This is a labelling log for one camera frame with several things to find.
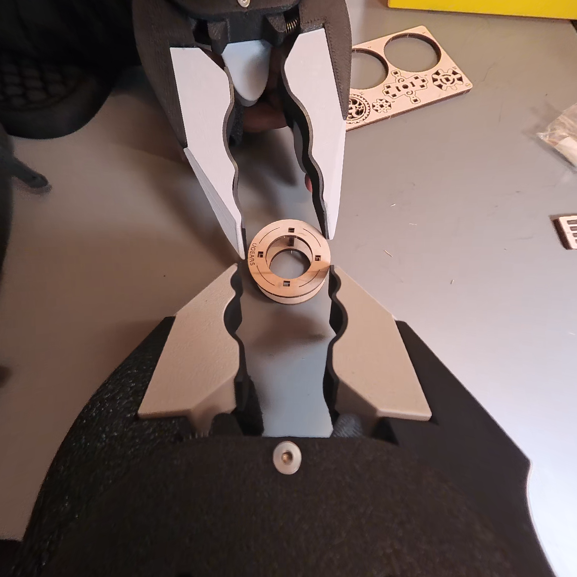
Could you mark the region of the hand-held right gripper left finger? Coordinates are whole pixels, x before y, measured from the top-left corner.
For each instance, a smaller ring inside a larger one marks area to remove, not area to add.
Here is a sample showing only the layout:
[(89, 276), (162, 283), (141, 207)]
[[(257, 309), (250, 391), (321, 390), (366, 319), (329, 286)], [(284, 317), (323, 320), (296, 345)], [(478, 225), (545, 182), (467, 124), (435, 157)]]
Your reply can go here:
[(211, 421), (243, 411), (249, 398), (243, 346), (236, 337), (242, 283), (233, 264), (174, 319), (138, 410), (140, 418)]

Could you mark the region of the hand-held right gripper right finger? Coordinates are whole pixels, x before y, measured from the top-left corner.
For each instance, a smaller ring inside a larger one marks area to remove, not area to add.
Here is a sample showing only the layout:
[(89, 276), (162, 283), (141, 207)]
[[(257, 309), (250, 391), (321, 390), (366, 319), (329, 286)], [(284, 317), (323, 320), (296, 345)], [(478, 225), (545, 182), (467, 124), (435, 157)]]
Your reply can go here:
[(395, 318), (341, 268), (329, 271), (335, 332), (327, 351), (324, 399), (333, 420), (355, 414), (428, 421), (432, 412)]

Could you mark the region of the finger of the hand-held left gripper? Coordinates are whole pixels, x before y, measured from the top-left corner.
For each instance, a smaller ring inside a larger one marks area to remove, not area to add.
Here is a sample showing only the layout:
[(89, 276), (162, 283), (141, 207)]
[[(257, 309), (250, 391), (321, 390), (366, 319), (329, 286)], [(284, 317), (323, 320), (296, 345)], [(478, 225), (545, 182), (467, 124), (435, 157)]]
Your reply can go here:
[(245, 258), (237, 206), (238, 167), (230, 154), (227, 124), (234, 90), (229, 75), (198, 47), (171, 47), (187, 146), (186, 157), (229, 242)]
[(283, 82), (296, 107), (301, 163), (312, 181), (319, 225), (331, 240), (340, 206), (346, 121), (324, 28), (297, 36), (283, 64)]

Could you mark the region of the person's left forearm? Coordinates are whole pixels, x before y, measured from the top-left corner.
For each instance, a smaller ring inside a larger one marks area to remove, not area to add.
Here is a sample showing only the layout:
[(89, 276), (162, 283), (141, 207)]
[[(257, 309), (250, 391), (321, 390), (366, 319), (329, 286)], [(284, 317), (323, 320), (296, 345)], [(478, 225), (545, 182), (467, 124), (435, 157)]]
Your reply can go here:
[(136, 51), (131, 1), (1, 1), (1, 47), (47, 60)]

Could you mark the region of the grey desk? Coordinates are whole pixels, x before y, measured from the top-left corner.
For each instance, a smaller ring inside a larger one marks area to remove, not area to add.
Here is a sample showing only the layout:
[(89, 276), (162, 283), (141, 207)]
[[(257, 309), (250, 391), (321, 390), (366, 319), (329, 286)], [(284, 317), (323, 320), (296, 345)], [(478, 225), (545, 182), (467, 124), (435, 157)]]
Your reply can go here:
[[(565, 21), (349, 1), (353, 42), (425, 25), (471, 92), (347, 135), (335, 263), (407, 322), (531, 460), (534, 523), (576, 576), (576, 171), (536, 136), (576, 102)], [(66, 137), (16, 139), (1, 285), (1, 538), (22, 537), (94, 391), (235, 251), (140, 69)]]

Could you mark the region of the person's left hand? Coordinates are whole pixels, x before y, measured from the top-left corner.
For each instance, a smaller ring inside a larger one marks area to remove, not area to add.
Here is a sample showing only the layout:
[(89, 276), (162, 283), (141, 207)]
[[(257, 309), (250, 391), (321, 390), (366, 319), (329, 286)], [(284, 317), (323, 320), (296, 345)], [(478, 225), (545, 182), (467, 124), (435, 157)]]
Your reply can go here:
[(276, 90), (276, 81), (267, 84), (261, 97), (252, 106), (243, 109), (243, 131), (261, 133), (286, 127), (285, 114)]

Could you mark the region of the yellow plastic bin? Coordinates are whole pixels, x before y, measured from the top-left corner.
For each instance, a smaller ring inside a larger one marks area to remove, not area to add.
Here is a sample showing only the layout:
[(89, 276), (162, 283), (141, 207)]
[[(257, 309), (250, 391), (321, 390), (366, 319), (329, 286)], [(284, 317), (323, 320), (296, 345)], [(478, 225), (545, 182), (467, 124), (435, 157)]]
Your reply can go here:
[(576, 20), (576, 1), (388, 1), (389, 8)]

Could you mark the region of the person's black hoodie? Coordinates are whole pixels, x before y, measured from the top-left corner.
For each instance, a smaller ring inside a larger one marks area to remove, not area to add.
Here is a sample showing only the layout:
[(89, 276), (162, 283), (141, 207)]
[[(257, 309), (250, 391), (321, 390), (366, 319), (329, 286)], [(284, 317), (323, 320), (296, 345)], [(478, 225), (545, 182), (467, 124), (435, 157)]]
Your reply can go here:
[(11, 234), (13, 212), (11, 180), (14, 174), (14, 161), (11, 139), (1, 126), (1, 270)]

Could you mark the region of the clear plastic bag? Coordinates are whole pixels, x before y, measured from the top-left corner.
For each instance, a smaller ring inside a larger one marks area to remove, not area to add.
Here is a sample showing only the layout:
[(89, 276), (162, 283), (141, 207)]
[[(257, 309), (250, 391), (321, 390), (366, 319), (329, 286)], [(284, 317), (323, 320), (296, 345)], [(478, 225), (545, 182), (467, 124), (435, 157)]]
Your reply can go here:
[(537, 136), (576, 168), (576, 104), (565, 109)]

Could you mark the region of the small slotted wooden frame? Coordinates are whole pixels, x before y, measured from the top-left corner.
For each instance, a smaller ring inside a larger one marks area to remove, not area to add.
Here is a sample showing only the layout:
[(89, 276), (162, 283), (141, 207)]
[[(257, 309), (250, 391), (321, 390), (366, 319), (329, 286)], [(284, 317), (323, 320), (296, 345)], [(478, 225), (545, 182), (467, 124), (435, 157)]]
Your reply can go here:
[(561, 244), (567, 250), (576, 250), (577, 216), (554, 215), (550, 217)]

